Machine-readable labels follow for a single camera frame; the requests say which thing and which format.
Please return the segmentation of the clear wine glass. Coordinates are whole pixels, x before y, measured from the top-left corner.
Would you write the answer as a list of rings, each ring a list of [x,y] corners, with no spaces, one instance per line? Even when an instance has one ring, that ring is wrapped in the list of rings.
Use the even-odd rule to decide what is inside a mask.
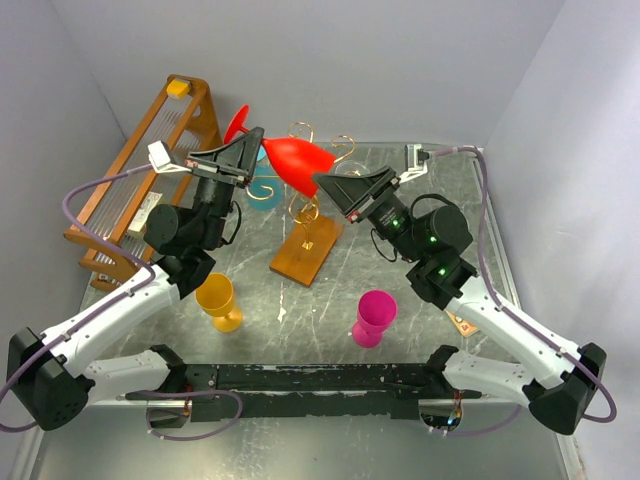
[[[344,176],[364,176],[369,173],[369,169],[357,161],[341,160],[336,163],[334,173]]]

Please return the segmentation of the blue wine glass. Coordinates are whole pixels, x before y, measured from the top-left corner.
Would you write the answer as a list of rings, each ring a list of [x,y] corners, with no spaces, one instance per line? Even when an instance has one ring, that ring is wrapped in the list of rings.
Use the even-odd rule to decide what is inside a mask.
[[[281,182],[263,147],[258,152],[254,176],[247,189],[247,196],[249,206],[263,212],[277,207],[282,199]]]

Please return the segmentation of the red wine glass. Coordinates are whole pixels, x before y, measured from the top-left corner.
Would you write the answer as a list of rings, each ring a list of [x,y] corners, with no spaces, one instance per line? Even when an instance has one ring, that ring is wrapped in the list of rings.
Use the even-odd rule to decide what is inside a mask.
[[[301,138],[264,138],[261,145],[279,178],[309,199],[318,191],[313,176],[328,173],[336,160],[328,151]]]

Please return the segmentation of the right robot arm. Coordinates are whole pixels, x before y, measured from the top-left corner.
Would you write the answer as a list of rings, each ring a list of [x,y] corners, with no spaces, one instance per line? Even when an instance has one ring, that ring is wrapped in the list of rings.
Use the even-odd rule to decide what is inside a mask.
[[[501,362],[443,345],[431,355],[426,390],[443,398],[471,391],[523,406],[543,426],[573,434],[602,390],[606,354],[543,327],[498,295],[462,254],[472,242],[462,211],[446,198],[417,216],[396,195],[400,179],[384,167],[364,176],[315,173],[313,182],[350,223],[368,220],[412,267],[406,277],[424,302],[471,322],[514,357]]]

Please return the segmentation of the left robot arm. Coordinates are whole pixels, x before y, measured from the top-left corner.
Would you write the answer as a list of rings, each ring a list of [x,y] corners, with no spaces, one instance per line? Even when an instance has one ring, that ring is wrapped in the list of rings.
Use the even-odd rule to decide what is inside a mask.
[[[86,310],[41,334],[30,328],[9,342],[3,395],[13,393],[44,431],[57,429],[89,405],[121,393],[173,399],[187,385],[185,365],[168,347],[106,361],[99,355],[156,312],[179,303],[207,279],[212,251],[228,245],[223,232],[235,207],[235,190],[253,178],[264,130],[255,127],[231,142],[191,152],[177,162],[168,145],[148,145],[144,170],[197,178],[189,208],[156,206],[147,218],[145,243],[159,254],[153,264],[125,252],[139,271]]]

